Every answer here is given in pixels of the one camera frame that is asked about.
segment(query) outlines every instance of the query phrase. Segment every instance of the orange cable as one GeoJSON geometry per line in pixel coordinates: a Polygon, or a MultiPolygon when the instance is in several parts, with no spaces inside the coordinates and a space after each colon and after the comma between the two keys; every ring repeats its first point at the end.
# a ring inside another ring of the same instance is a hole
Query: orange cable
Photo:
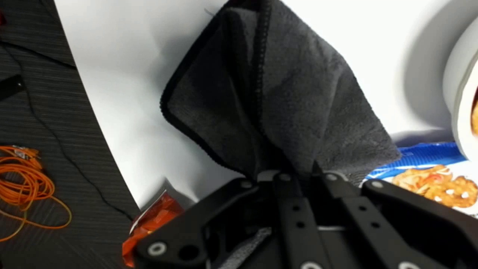
{"type": "Polygon", "coordinates": [[[43,165],[37,158],[37,150],[22,146],[0,146],[0,200],[16,207],[21,216],[5,212],[0,215],[19,221],[18,228],[0,242],[15,237],[25,224],[45,230],[61,230],[72,222],[72,210],[69,206],[54,195],[55,183],[43,173],[43,165]],[[8,179],[8,174],[16,174],[18,179],[8,179]],[[48,225],[28,219],[28,210],[34,201],[54,200],[66,209],[69,218],[60,225],[48,225]]]}

